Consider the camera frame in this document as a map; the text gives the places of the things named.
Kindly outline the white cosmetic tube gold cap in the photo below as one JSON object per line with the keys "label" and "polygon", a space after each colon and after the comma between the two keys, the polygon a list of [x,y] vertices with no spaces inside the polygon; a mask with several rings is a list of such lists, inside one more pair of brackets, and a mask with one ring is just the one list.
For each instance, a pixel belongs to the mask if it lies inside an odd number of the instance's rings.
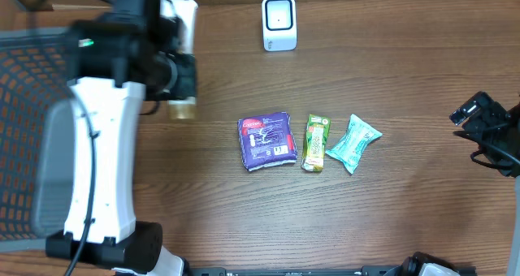
{"label": "white cosmetic tube gold cap", "polygon": [[[194,0],[161,0],[161,16],[175,21],[178,25],[173,54],[192,54],[194,56],[197,9],[198,4]],[[197,99],[167,101],[167,106],[170,119],[194,119],[196,117]]]}

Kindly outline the purple sanitary pad pack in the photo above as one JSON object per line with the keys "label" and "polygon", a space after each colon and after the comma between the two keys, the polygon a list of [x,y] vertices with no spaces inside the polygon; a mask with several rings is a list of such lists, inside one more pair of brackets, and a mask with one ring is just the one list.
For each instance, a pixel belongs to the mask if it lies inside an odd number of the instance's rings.
{"label": "purple sanitary pad pack", "polygon": [[237,121],[242,162],[249,172],[292,164],[297,147],[286,112],[263,114]]}

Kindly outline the green drink carton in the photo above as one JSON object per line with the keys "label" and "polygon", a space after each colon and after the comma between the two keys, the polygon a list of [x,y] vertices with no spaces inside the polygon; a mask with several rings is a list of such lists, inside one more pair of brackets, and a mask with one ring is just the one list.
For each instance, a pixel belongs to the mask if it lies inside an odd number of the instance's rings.
{"label": "green drink carton", "polygon": [[309,172],[321,172],[324,168],[324,156],[331,126],[331,120],[325,116],[310,114],[304,139],[301,168]]}

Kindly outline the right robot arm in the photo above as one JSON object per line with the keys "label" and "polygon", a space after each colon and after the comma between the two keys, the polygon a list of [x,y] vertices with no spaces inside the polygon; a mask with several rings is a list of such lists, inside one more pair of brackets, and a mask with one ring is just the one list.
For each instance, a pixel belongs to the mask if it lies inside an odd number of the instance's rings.
{"label": "right robot arm", "polygon": [[519,106],[509,110],[479,91],[449,115],[460,126],[455,136],[475,142],[478,149],[472,162],[498,170],[514,179],[515,198],[519,198]]}

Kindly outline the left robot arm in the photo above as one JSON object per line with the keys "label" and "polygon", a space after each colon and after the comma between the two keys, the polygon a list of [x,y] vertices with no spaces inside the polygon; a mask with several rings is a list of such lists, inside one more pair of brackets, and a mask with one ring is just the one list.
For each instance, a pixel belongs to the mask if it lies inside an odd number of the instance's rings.
{"label": "left robot arm", "polygon": [[145,101],[193,106],[194,0],[111,0],[110,11],[77,20],[64,40],[72,93],[74,174],[63,229],[48,257],[118,275],[183,276],[188,262],[163,245],[156,222],[137,220],[132,179]]}

